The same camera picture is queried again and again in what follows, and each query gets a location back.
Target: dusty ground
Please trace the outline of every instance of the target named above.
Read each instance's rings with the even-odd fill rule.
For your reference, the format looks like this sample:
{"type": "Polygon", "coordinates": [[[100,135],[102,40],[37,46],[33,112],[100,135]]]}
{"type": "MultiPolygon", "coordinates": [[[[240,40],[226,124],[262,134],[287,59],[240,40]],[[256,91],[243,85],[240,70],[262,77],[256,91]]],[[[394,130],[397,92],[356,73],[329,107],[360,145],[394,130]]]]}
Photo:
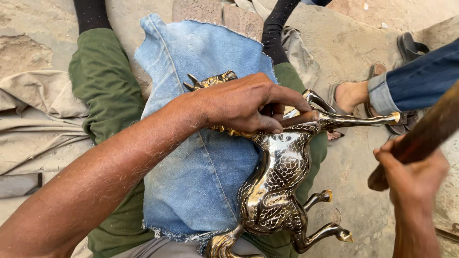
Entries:
{"type": "MultiPolygon", "coordinates": [[[[272,9],[276,0],[261,0],[272,9]]],[[[327,96],[332,82],[360,81],[369,67],[383,61],[388,67],[400,60],[395,39],[402,31],[418,31],[459,15],[456,0],[334,0],[329,8],[300,5],[287,25],[302,32],[302,39],[321,65],[314,88],[327,96]],[[389,29],[379,29],[381,22],[389,29]]],[[[75,52],[78,27],[72,0],[0,0],[0,77],[34,69],[67,70],[75,52]]],[[[158,13],[172,21],[172,0],[107,0],[114,31],[125,47],[135,75],[142,84],[150,79],[133,61],[144,33],[139,19],[158,13]]],[[[451,30],[457,30],[459,23],[451,30]]],[[[445,43],[453,39],[443,39],[445,43]]],[[[354,114],[364,116],[363,107],[354,114]]],[[[388,193],[370,191],[366,180],[376,167],[371,151],[383,144],[384,128],[355,128],[346,139],[329,148],[313,191],[332,189],[332,203],[321,203],[309,212],[309,232],[335,221],[353,232],[355,243],[328,238],[302,257],[390,257],[394,241],[393,210],[388,193]]],[[[459,222],[459,156],[454,137],[444,147],[451,162],[451,175],[437,197],[437,213],[459,222]]],[[[24,198],[0,201],[0,223],[24,198]]],[[[444,257],[458,257],[458,245],[439,238],[444,257]]]]}
{"type": "Polygon", "coordinates": [[[459,14],[456,0],[334,0],[327,7],[358,22],[377,28],[384,22],[403,31],[418,31],[459,14]]]}

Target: green pants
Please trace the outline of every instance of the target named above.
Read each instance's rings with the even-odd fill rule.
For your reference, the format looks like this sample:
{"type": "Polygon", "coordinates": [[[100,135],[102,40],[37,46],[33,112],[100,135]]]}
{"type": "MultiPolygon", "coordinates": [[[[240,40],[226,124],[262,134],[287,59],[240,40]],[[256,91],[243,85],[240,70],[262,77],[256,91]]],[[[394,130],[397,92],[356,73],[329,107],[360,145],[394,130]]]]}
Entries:
{"type": "MultiPolygon", "coordinates": [[[[303,92],[304,86],[289,63],[274,67],[278,82],[303,92]]],[[[112,30],[106,28],[83,32],[78,50],[69,65],[73,94],[89,105],[83,128],[95,144],[140,120],[145,102],[132,74],[126,52],[112,30]]],[[[298,200],[305,203],[320,163],[327,154],[325,133],[311,141],[312,166],[306,181],[297,189],[298,200]]],[[[144,183],[141,181],[96,229],[88,234],[88,247],[95,258],[112,257],[152,238],[154,233],[142,228],[144,183]]],[[[281,231],[268,236],[244,234],[269,258],[297,257],[290,237],[281,231]]]]}

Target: brass horse figurine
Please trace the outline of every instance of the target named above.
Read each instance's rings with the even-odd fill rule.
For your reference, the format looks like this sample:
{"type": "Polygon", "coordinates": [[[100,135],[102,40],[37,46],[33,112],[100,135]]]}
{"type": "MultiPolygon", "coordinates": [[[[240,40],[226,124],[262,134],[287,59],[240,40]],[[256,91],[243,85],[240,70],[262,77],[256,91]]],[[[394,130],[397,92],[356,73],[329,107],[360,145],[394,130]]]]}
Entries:
{"type": "MultiPolygon", "coordinates": [[[[198,90],[218,83],[237,79],[229,70],[199,82],[188,74],[193,86],[184,83],[189,90],[198,90]]],[[[239,256],[231,248],[244,231],[256,235],[267,235],[279,230],[290,234],[297,253],[306,252],[319,240],[335,236],[340,241],[354,242],[350,231],[335,223],[328,223],[320,230],[306,236],[308,216],[306,212],[318,202],[331,202],[331,190],[314,193],[306,204],[302,205],[295,197],[296,188],[306,179],[311,167],[309,143],[320,131],[331,131],[340,127],[381,126],[397,123],[400,114],[369,119],[349,115],[336,115],[335,110],[321,99],[314,91],[306,90],[303,94],[309,103],[315,103],[323,110],[311,105],[316,112],[316,119],[311,122],[284,127],[280,134],[257,131],[240,132],[214,126],[211,129],[227,131],[230,135],[244,136],[252,140],[260,149],[260,159],[253,174],[240,187],[238,192],[239,217],[237,227],[226,233],[214,236],[206,247],[206,258],[262,258],[263,255],[239,256]]],[[[285,109],[284,119],[292,118],[299,112],[293,107],[285,109]]]]}

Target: hand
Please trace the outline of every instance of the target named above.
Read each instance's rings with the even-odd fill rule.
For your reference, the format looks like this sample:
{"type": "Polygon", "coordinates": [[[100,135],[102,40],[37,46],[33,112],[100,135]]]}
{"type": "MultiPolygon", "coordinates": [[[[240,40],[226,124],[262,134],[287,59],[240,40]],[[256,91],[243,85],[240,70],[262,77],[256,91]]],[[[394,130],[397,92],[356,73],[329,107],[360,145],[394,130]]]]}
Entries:
{"type": "Polygon", "coordinates": [[[285,105],[311,111],[303,96],[274,84],[264,73],[251,74],[209,88],[184,94],[190,108],[204,111],[205,126],[222,125],[235,130],[281,133],[285,105]]]}
{"type": "Polygon", "coordinates": [[[449,162],[438,149],[423,161],[402,164],[390,153],[402,138],[390,140],[373,151],[375,158],[385,168],[391,201],[396,208],[421,208],[432,212],[435,193],[448,174],[449,162]]]}

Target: hairy forearm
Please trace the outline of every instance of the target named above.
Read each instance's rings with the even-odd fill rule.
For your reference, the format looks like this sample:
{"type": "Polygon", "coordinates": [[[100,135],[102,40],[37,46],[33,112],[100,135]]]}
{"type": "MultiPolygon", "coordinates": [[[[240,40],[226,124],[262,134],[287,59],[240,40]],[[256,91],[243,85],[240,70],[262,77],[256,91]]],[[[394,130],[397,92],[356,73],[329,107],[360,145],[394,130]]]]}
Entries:
{"type": "Polygon", "coordinates": [[[202,127],[200,109],[190,108],[189,99],[174,99],[73,161],[0,227],[0,250],[16,257],[72,250],[146,173],[202,127]]]}
{"type": "Polygon", "coordinates": [[[395,207],[394,258],[440,258],[429,208],[395,207]]]}

